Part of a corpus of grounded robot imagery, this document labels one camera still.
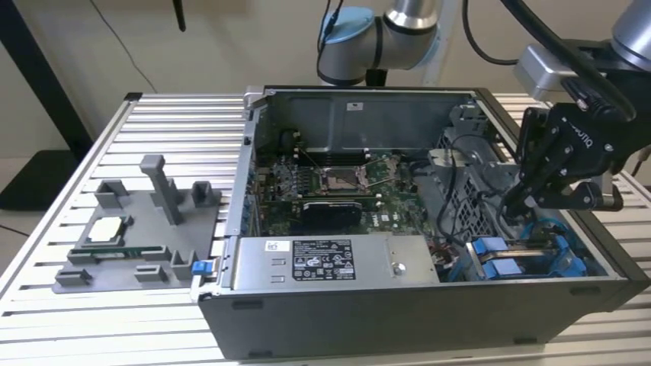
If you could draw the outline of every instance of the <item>blue latch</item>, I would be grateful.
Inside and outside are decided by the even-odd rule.
[[[197,261],[192,263],[192,275],[193,276],[212,275],[212,261]]]

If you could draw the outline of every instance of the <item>black pole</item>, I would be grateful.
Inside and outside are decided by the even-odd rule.
[[[91,149],[92,139],[12,0],[0,0],[0,42],[70,149],[34,154],[0,192],[0,209],[45,210]]]
[[[12,0],[0,0],[0,41],[77,161],[92,139]]]

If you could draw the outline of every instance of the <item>black cable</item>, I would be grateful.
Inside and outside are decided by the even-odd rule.
[[[29,236],[29,234],[26,234],[25,232],[20,231],[20,230],[16,230],[13,229],[12,227],[8,227],[8,226],[4,226],[0,224],[0,229],[4,229],[4,230],[8,230],[18,235],[22,235],[22,236]]]
[[[488,63],[499,66],[513,66],[517,64],[517,59],[496,59],[485,54],[480,46],[477,45],[477,41],[472,35],[469,30],[469,20],[468,20],[468,0],[463,1],[461,10],[460,10],[460,19],[464,27],[465,38],[468,39],[469,46],[472,47],[475,53],[481,57]]]
[[[612,83],[601,76],[588,60],[572,49],[559,38],[556,33],[541,22],[540,18],[531,11],[529,7],[521,0],[501,0],[507,10],[520,25],[533,36],[541,46],[547,48],[552,55],[561,63],[569,66],[569,69],[577,74],[581,81],[593,89],[593,91],[605,99],[621,114],[623,120],[629,122],[636,118],[636,110]]]
[[[321,52],[321,36],[323,36],[323,25],[325,24],[325,17],[328,16],[328,10],[332,0],[328,0],[328,4],[325,5],[325,11],[323,12],[321,23],[319,26],[319,38],[316,39],[316,52]]]
[[[159,91],[156,90],[156,88],[153,87],[153,84],[152,84],[152,81],[149,80],[149,78],[144,75],[144,72],[143,70],[140,70],[139,68],[139,65],[137,63],[135,63],[135,59],[133,59],[133,56],[131,55],[131,52],[129,52],[129,49],[127,48],[127,45],[124,44],[123,42],[123,39],[120,38],[120,36],[117,35],[117,32],[115,31],[113,27],[111,27],[111,24],[109,22],[105,20],[104,18],[104,15],[101,14],[101,10],[100,8],[97,7],[96,3],[95,3],[95,0],[88,0],[91,2],[91,5],[92,7],[95,8],[95,11],[97,13],[97,15],[100,15],[100,18],[101,18],[101,21],[104,22],[107,28],[111,30],[111,33],[113,33],[113,36],[115,38],[117,39],[117,42],[120,43],[121,45],[121,48],[124,49],[124,52],[127,53],[127,56],[129,56],[129,60],[131,60],[131,64],[133,65],[135,67],[135,70],[139,72],[139,74],[143,76],[143,79],[144,81],[149,84],[149,87],[152,88],[153,92],[157,93]]]
[[[635,164],[635,168],[632,169],[632,173],[631,173],[631,175],[632,175],[633,177],[637,175],[637,172],[640,171],[640,168],[641,168],[641,163],[643,163],[643,162],[637,162],[637,163]]]
[[[328,0],[328,7],[325,8],[325,12],[323,13],[323,22],[325,22],[325,17],[328,16],[329,4],[331,4],[331,1]],[[323,49],[325,48],[325,40],[328,39],[328,37],[332,33],[332,30],[335,29],[335,23],[336,23],[336,19],[339,18],[339,12],[341,10],[343,4],[344,4],[344,0],[339,0],[339,4],[336,5],[335,11],[332,12],[332,16],[328,19],[328,24],[325,25],[325,28],[323,29],[323,24],[321,24],[321,28],[319,29],[320,46],[319,46],[319,55],[316,56],[316,73],[317,74],[319,74],[319,62],[321,60]]]
[[[449,159],[452,160],[452,170],[449,171],[449,182],[447,183],[447,192],[445,192],[443,206],[440,207],[439,215],[436,215],[436,227],[439,228],[443,237],[449,243],[455,243],[459,246],[463,246],[464,243],[443,229],[443,215],[445,213],[445,209],[448,208],[449,202],[452,201],[452,194],[456,185],[456,159],[455,159],[455,154],[452,154],[452,150],[449,150]]]
[[[499,229],[501,230],[503,234],[505,236],[508,236],[509,239],[513,239],[513,237],[511,235],[511,231],[504,226],[503,211],[504,211],[504,198],[501,198],[501,201],[499,202],[497,212],[495,214],[496,215],[495,221],[497,221],[497,226],[499,226]]]

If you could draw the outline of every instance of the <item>slotted metal surface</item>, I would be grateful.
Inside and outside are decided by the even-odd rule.
[[[513,119],[536,103],[499,95]],[[88,222],[103,178],[124,178],[127,189],[148,189],[137,164],[164,153],[167,174],[180,188],[197,178],[223,189],[228,213],[244,121],[241,97],[145,95],[125,102],[80,170],[0,279],[0,365],[204,364],[223,362],[187,289],[56,295],[53,275]],[[627,174],[617,177],[625,208],[597,213],[624,249],[651,274],[651,201]],[[213,252],[220,251],[223,222]],[[511,347],[428,354],[369,356],[288,364],[620,365],[651,360],[651,292],[612,313],[587,315],[544,347]]]

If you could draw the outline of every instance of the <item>sticker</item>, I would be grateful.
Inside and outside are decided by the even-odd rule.
[[[364,104],[360,102],[347,103],[345,104],[345,110],[347,111],[363,111],[364,110]]]
[[[288,252],[289,241],[288,240],[267,240],[264,245],[265,252]]]
[[[353,248],[349,240],[293,240],[293,280],[355,279]]]

